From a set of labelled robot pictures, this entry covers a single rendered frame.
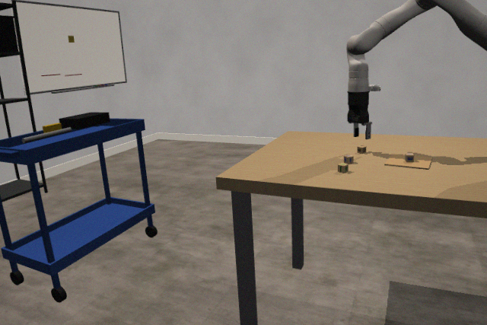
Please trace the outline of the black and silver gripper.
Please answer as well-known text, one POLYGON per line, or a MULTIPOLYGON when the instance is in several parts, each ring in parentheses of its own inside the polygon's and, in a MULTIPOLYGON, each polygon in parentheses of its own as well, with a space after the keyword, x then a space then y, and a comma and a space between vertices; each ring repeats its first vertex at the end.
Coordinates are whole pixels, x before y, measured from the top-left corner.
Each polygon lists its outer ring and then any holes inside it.
POLYGON ((358 124, 361 123, 366 126, 365 139, 371 138, 372 122, 369 122, 368 113, 370 91, 380 91, 380 85, 369 85, 368 78, 349 78, 347 121, 354 123, 354 137, 359 136, 358 124))

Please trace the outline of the tan square mat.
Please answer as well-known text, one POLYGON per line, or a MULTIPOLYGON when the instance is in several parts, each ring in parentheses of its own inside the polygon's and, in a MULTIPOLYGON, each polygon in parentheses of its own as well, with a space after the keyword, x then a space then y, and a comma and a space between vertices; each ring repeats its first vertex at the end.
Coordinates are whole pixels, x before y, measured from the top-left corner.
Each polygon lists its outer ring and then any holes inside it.
POLYGON ((414 156, 414 162, 406 162, 405 155, 392 154, 384 165, 396 166, 396 167, 410 167, 418 169, 428 170, 431 164, 432 158, 414 156))

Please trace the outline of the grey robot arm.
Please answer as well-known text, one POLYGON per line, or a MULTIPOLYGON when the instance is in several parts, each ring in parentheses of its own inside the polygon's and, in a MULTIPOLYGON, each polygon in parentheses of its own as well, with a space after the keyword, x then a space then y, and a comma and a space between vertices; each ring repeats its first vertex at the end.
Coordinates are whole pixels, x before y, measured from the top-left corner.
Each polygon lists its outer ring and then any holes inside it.
POLYGON ((368 64, 364 54, 407 21, 434 7, 445 10, 460 31, 487 51, 487 15, 466 0, 408 0, 397 9, 386 13, 367 30, 349 38, 346 52, 349 78, 368 78, 368 64))

